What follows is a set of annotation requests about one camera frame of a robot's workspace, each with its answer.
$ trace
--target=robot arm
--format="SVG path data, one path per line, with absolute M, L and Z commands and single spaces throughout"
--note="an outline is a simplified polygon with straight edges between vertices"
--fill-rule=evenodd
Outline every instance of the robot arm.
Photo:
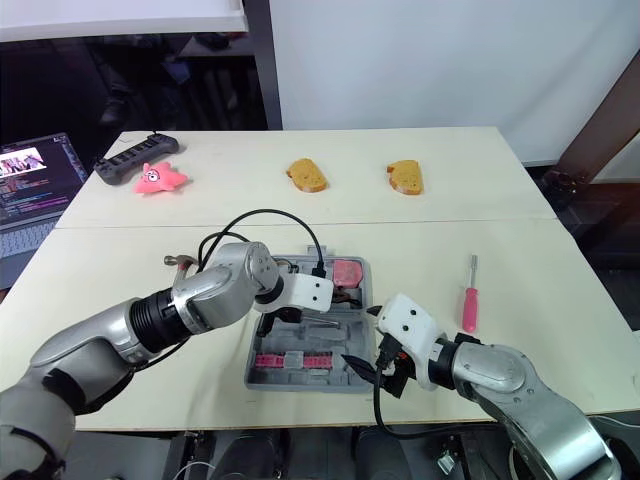
M 207 270 L 61 331 L 35 353 L 18 383 L 0 393 L 0 479 L 59 475 L 75 416 L 99 410 L 163 349 L 230 325 L 252 306 L 267 313 L 327 311 L 332 292 L 329 280 L 281 275 L 262 243 L 231 243 Z
M 591 422 L 547 387 L 521 352 L 481 345 L 467 335 L 449 341 L 431 316 L 405 295 L 393 297 L 378 318 L 384 334 L 378 376 L 371 367 L 347 358 L 363 378 L 379 378 L 379 371 L 393 362 L 394 374 L 381 386 L 398 398 L 409 377 L 426 390 L 457 390 L 506 427 L 535 478 L 620 478 L 620 465 Z

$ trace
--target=black game controller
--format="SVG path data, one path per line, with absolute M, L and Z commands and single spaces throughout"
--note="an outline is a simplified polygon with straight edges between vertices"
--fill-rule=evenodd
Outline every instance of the black game controller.
M 175 138 L 161 133 L 149 135 L 144 142 L 111 158 L 98 160 L 93 167 L 109 185 L 118 185 L 124 175 L 143 163 L 150 163 L 165 153 L 177 153 L 180 148 Z

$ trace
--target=pink starfish toy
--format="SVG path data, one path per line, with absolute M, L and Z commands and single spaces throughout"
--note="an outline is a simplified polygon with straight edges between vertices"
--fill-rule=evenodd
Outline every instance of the pink starfish toy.
M 142 167 L 142 177 L 136 183 L 136 193 L 153 193 L 162 190 L 175 190 L 179 185 L 187 181 L 187 176 L 171 170 L 169 162 L 160 162 L 151 168 L 145 163 Z

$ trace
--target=tool case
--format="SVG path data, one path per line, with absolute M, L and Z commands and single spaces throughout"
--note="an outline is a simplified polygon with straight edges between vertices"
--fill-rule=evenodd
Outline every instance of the tool case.
M 311 275 L 317 256 L 315 249 L 310 249 L 309 253 L 274 255 L 274 258 L 281 260 L 279 268 L 283 273 L 297 269 L 298 273 Z M 348 294 L 360 305 L 332 303 L 326 313 L 305 309 L 300 323 L 286 323 L 276 318 L 271 333 L 264 338 L 256 335 L 261 320 L 258 318 L 245 371 L 247 388 L 327 393 L 371 391 L 371 384 L 348 368 L 342 358 L 343 354 L 348 354 L 367 361 L 373 359 L 373 317 L 365 311 L 371 301 L 371 273 L 362 258 L 325 256 L 327 279 L 334 279 L 336 260 L 359 264 L 362 270 L 359 284 L 355 288 L 342 288 L 339 293 Z

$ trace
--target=laptop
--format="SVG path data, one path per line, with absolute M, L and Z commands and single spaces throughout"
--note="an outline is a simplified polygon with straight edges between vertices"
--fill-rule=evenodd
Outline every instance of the laptop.
M 65 133 L 0 147 L 0 289 L 14 284 L 86 179 Z

